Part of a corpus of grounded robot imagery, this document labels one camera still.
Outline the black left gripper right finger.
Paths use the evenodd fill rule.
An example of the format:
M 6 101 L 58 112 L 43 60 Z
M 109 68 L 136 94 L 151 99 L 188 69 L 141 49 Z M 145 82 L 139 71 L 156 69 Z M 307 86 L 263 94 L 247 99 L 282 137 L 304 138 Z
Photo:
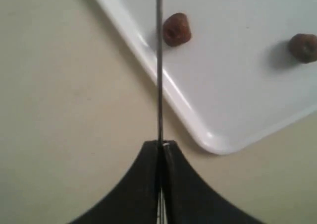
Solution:
M 215 192 L 175 141 L 163 144 L 163 191 L 169 224 L 261 224 Z

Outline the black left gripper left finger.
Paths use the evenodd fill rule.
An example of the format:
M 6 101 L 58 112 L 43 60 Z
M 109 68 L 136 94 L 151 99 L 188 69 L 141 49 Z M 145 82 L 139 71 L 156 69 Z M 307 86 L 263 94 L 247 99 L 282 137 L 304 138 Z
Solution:
M 72 224 L 155 224 L 160 191 L 159 143 L 143 143 L 134 163 L 96 205 Z

